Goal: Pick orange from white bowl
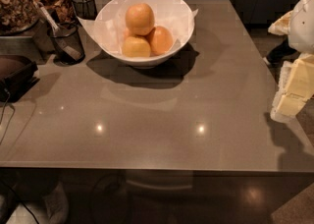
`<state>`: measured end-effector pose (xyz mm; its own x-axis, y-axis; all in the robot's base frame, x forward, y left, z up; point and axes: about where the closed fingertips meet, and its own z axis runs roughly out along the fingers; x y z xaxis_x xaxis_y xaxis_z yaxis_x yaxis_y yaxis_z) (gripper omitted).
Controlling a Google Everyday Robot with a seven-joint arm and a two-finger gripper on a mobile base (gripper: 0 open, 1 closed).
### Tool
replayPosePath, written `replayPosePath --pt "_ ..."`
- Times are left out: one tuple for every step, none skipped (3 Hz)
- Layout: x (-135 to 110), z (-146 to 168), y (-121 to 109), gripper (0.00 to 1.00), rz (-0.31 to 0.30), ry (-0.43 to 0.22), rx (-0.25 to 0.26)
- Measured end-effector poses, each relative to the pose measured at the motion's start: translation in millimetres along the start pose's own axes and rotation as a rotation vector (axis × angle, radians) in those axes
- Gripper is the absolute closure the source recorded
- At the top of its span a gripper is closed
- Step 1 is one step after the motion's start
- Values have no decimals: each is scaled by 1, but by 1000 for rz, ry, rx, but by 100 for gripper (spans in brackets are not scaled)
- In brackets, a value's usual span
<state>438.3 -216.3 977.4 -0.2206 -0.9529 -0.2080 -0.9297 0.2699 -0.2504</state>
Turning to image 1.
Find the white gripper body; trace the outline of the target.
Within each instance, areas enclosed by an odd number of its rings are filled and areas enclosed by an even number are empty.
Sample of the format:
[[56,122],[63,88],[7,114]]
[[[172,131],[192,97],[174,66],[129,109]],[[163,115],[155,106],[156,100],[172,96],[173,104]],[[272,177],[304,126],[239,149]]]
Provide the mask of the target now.
[[294,6],[289,26],[288,44],[302,53],[314,53],[314,0],[299,0]]

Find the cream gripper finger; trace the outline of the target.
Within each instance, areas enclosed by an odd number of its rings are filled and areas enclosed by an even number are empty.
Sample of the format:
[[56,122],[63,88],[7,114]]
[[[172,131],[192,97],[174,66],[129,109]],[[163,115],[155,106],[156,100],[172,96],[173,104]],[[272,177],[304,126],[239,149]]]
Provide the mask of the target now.
[[271,119],[288,123],[314,95],[314,55],[301,53],[292,63],[285,61],[280,71],[271,109]]
[[283,16],[271,23],[268,32],[274,35],[289,35],[290,19],[292,11],[288,11]]

